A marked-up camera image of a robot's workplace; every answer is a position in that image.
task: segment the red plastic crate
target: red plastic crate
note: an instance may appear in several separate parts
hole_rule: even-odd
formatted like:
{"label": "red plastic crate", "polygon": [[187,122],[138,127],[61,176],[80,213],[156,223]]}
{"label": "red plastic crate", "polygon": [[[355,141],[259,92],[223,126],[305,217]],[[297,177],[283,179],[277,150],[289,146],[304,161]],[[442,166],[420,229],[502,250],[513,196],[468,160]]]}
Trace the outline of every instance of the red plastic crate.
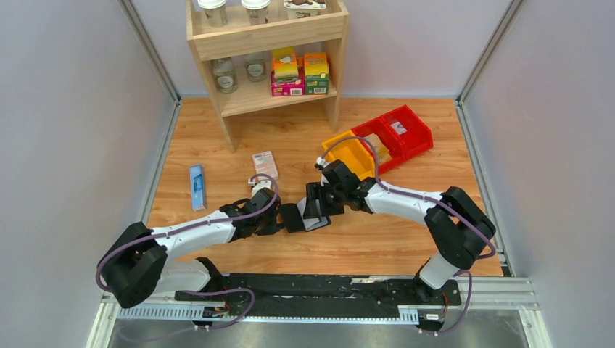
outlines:
{"label": "red plastic crate", "polygon": [[402,128],[394,129],[393,126],[391,126],[394,132],[397,133],[404,142],[404,147],[406,149],[405,160],[409,160],[434,147],[432,131],[420,118],[418,118],[408,105],[389,111],[379,118],[387,125],[393,125],[399,122],[403,128],[405,128],[405,132],[403,132]]}
{"label": "red plastic crate", "polygon": [[[379,173],[385,173],[410,158],[434,147],[432,131],[416,116],[408,105],[398,107],[382,116],[358,125],[352,129],[352,132],[358,136],[376,134],[389,149],[392,159],[378,166]],[[371,154],[369,146],[364,144],[364,147]]]}
{"label": "red plastic crate", "polygon": [[[400,137],[393,131],[393,128],[389,127],[379,117],[354,127],[352,132],[357,136],[363,137],[370,134],[376,134],[380,138],[380,141],[382,141],[383,145],[388,148],[391,159],[385,163],[381,163],[378,166],[379,173],[385,173],[386,171],[404,163],[405,150]],[[366,146],[363,142],[361,142],[361,144],[367,149],[372,157],[375,156],[375,154],[371,153],[369,146]]]}

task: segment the yellow plastic tray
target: yellow plastic tray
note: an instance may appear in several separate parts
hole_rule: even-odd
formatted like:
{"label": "yellow plastic tray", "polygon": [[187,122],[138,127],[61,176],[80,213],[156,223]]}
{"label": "yellow plastic tray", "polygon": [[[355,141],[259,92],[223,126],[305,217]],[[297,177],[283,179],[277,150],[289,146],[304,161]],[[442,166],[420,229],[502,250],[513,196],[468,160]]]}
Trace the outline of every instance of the yellow plastic tray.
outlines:
{"label": "yellow plastic tray", "polygon": [[[327,150],[330,145],[341,138],[354,135],[355,134],[351,130],[348,130],[329,140],[323,141],[323,149]],[[337,159],[345,163],[360,180],[373,176],[373,158],[357,139],[346,140],[337,144],[337,146],[325,156],[327,162],[333,162]]]}

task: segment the grey wall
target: grey wall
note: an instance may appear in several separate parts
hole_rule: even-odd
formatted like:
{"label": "grey wall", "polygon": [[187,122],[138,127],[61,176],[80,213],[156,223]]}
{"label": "grey wall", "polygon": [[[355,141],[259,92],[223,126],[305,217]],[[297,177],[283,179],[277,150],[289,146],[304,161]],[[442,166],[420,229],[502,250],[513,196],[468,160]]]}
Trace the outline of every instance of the grey wall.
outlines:
{"label": "grey wall", "polygon": [[173,105],[116,1],[0,2],[0,341],[83,347]]}
{"label": "grey wall", "polygon": [[615,2],[527,0],[467,104],[556,347],[612,347]]}
{"label": "grey wall", "polygon": [[[346,0],[350,37],[344,95],[457,95],[509,2]],[[133,3],[179,92],[205,95],[186,43],[183,2]]]}

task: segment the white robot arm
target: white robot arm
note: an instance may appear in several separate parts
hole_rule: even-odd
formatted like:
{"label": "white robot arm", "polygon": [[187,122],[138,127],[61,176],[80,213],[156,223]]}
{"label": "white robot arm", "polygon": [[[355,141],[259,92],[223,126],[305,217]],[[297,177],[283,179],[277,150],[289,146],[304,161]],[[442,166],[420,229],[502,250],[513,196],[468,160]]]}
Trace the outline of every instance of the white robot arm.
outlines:
{"label": "white robot arm", "polygon": [[[211,272],[217,272],[209,260],[178,263],[175,259],[213,244],[273,234],[282,226],[289,233],[309,231],[306,221],[314,219],[328,221],[318,225],[321,228],[330,223],[330,216],[343,214],[348,206],[370,214],[396,215],[429,229],[438,251],[416,274],[415,288],[418,297],[428,302],[446,280],[474,264],[495,233],[491,221],[459,188],[422,192],[375,178],[360,181],[339,160],[319,169],[323,179],[306,185],[301,209],[298,204],[281,204],[269,188],[271,182],[262,181],[253,188],[251,199],[222,206],[204,218],[152,229],[134,223],[102,258],[96,279],[105,280],[106,290],[124,308],[161,292],[207,290]],[[459,223],[451,220],[452,211],[458,214]],[[277,223],[278,215],[283,224]]]}

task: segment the pink box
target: pink box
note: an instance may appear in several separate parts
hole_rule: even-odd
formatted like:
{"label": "pink box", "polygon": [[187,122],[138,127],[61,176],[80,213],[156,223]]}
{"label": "pink box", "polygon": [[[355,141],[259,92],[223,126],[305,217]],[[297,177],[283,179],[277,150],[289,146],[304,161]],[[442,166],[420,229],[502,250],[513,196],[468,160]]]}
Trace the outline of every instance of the pink box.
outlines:
{"label": "pink box", "polygon": [[271,95],[272,96],[302,96],[305,94],[305,74],[299,69],[299,80],[292,82],[276,82],[271,72]]}

